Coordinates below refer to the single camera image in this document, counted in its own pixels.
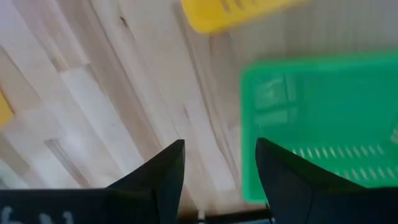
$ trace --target yellow object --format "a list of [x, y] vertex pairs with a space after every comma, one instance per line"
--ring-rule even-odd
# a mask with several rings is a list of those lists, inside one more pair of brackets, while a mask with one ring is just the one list
[[6, 99], [0, 93], [0, 128], [6, 125], [13, 117], [14, 113], [8, 107]]
[[199, 33], [217, 32], [263, 13], [304, 0], [181, 0], [190, 25]]

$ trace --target black plastic part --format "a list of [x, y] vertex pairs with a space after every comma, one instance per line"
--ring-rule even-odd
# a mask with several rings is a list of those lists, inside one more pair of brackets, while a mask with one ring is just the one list
[[272, 213], [269, 209], [260, 209], [246, 212], [237, 212], [225, 215], [210, 215], [206, 216], [204, 220], [197, 219], [197, 216], [193, 217], [180, 217], [178, 224], [227, 224], [227, 223], [249, 223], [259, 221], [270, 221]]
[[398, 223], [397, 188], [365, 189], [264, 138], [256, 162], [278, 224]]
[[0, 223], [176, 223], [184, 163], [178, 140], [105, 189], [0, 190]]

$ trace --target yellow plastic object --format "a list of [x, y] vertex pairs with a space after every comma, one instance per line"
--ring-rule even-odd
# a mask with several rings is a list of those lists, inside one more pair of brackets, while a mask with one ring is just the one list
[[181, 0], [190, 25], [199, 33], [226, 29], [263, 13], [304, 0]]
[[6, 99], [0, 93], [0, 128], [6, 125], [13, 117], [14, 113], [8, 107]]

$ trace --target plastic basket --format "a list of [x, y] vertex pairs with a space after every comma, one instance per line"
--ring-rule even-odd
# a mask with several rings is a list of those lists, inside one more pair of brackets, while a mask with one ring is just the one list
[[181, 0], [190, 25], [200, 33], [226, 29], [303, 0]]
[[246, 201], [267, 202], [258, 137], [364, 187], [398, 185], [398, 53], [258, 62], [240, 82]]

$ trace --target green plastic basket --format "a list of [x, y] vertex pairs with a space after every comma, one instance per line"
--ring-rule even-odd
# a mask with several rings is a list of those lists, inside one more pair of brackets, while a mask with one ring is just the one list
[[247, 202], [267, 202], [258, 137], [364, 187], [398, 185], [397, 52], [258, 62], [241, 102]]

